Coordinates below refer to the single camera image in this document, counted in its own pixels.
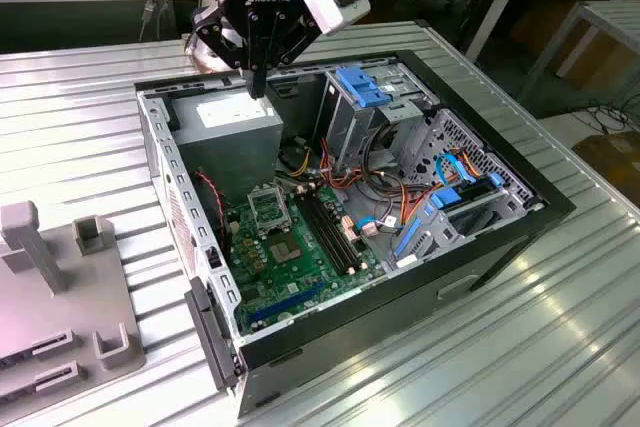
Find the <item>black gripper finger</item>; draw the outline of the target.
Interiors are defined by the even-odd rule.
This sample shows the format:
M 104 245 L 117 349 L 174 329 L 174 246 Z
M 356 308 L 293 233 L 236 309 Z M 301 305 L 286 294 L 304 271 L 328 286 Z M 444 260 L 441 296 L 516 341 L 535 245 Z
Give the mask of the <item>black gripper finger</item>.
M 320 29 L 311 13 L 300 15 L 277 12 L 264 52 L 264 61 L 257 71 L 257 97 L 266 90 L 266 78 L 280 64 L 291 64 L 318 36 Z
M 251 97 L 258 96 L 258 65 L 251 48 L 251 12 L 245 6 L 210 6 L 193 17 L 196 39 L 227 67 L 240 70 Z

